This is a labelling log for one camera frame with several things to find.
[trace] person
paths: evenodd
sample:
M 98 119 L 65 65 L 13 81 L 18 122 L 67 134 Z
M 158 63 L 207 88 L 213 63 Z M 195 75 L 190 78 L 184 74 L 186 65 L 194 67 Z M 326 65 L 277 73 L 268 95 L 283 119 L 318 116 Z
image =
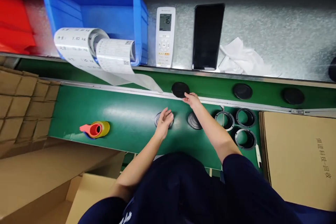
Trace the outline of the person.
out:
M 165 108 L 153 137 L 117 178 L 110 197 L 88 209 L 79 224 L 301 223 L 198 96 L 185 96 L 222 162 L 224 181 L 184 153 L 155 159 L 174 118 Z

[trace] blue plastic bin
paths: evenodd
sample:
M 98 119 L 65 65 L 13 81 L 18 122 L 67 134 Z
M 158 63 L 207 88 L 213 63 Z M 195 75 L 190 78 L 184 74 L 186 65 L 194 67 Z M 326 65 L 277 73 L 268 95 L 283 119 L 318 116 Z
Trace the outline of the blue plastic bin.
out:
M 147 7 L 143 0 L 44 0 L 52 35 L 62 27 L 103 29 L 112 39 L 135 41 L 135 62 L 146 65 Z

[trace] navy sleeve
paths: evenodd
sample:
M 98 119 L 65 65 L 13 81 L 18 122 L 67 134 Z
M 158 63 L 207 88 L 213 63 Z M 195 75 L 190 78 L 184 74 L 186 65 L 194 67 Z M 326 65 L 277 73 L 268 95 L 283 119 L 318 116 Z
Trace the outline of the navy sleeve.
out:
M 78 224 L 119 224 L 127 203 L 118 197 L 98 201 L 81 217 Z
M 223 161 L 228 200 L 252 222 L 301 223 L 295 212 L 277 194 L 244 156 L 231 154 Z

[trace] left hand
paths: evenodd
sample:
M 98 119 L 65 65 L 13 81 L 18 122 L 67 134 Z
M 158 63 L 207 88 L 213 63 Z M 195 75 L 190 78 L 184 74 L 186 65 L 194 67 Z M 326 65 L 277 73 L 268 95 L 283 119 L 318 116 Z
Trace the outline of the left hand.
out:
M 171 110 L 165 108 L 162 110 L 160 118 L 157 122 L 157 127 L 154 133 L 154 138 L 163 141 L 168 133 L 169 124 L 174 120 L 174 115 Z

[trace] yellow tape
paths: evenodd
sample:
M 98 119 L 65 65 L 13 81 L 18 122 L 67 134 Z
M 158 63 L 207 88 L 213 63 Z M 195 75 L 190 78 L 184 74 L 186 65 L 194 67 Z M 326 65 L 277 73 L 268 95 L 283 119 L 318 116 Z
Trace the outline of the yellow tape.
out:
M 96 121 L 93 122 L 92 124 L 98 123 L 101 126 L 101 132 L 95 136 L 94 138 L 99 138 L 99 137 L 104 137 L 107 135 L 107 133 L 110 131 L 110 124 L 107 121 Z

